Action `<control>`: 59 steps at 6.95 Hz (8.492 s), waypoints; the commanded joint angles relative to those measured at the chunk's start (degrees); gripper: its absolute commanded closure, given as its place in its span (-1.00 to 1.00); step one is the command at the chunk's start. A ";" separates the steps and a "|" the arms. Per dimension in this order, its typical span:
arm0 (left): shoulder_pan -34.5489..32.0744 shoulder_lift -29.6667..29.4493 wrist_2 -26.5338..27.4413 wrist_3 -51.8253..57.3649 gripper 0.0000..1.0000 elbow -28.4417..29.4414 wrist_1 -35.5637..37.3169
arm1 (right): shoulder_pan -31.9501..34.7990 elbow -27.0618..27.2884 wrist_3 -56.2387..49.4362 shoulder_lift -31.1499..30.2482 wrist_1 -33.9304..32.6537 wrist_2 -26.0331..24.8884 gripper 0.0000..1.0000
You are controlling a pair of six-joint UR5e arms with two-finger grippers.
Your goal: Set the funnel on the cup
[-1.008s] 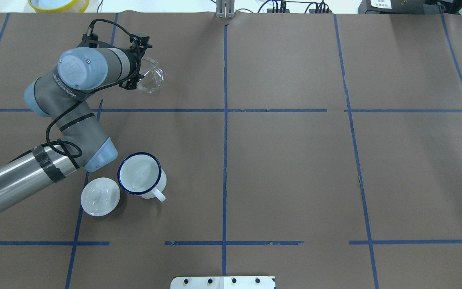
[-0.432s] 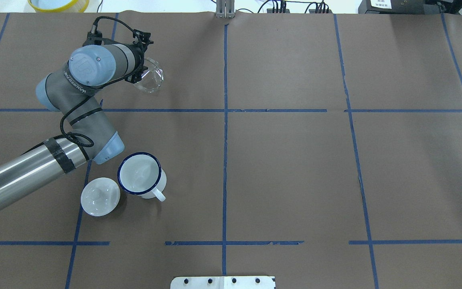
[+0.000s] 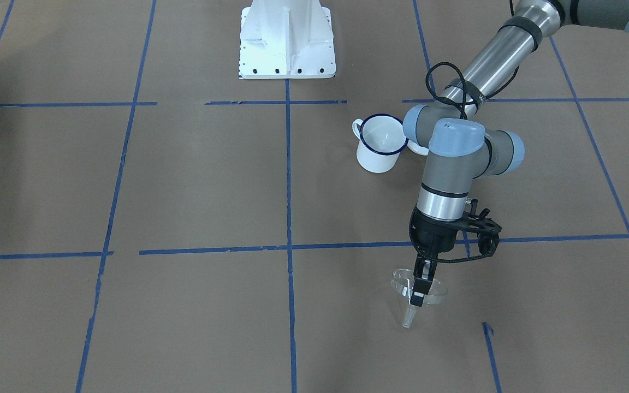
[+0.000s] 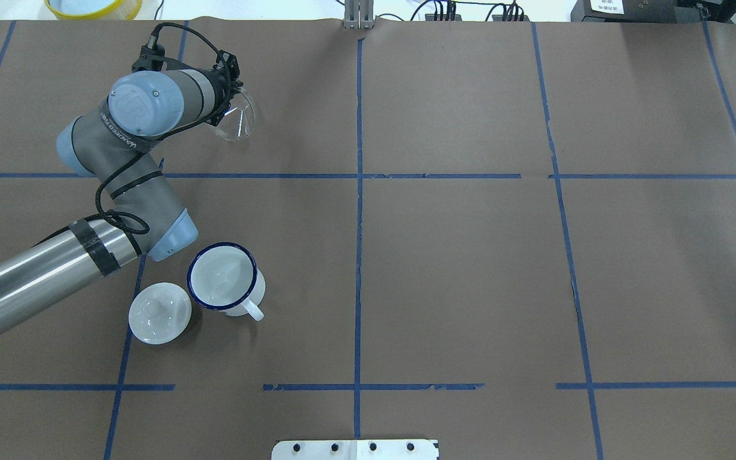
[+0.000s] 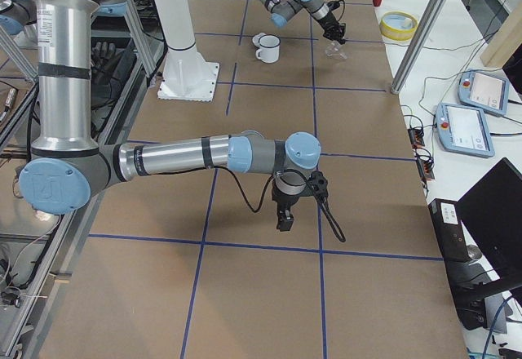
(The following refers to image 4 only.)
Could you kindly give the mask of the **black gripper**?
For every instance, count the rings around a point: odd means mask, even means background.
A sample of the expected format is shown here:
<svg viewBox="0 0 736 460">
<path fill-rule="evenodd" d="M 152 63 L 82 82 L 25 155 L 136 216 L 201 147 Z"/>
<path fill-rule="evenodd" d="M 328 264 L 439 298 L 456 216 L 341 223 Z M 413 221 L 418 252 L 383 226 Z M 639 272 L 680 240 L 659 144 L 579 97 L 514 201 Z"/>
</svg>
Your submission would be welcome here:
<svg viewBox="0 0 736 460">
<path fill-rule="evenodd" d="M 226 50 L 220 50 L 212 70 L 208 70 L 208 78 L 213 85 L 215 99 L 207 123 L 217 127 L 229 111 L 234 96 L 242 92 L 243 82 L 240 81 L 237 57 Z"/>
</svg>

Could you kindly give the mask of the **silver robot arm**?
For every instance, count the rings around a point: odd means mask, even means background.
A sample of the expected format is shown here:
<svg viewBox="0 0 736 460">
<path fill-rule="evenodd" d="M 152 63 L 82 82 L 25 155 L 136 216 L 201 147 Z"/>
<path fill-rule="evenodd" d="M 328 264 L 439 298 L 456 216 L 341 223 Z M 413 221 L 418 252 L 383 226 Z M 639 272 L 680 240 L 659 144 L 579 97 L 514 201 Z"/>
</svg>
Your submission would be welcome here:
<svg viewBox="0 0 736 460">
<path fill-rule="evenodd" d="M 152 152 L 164 140 L 216 125 L 240 92 L 236 56 L 207 69 L 146 50 L 90 112 L 58 135 L 76 175 L 97 182 L 91 213 L 0 264 L 0 335 L 141 256 L 166 259 L 198 230 Z"/>
</svg>

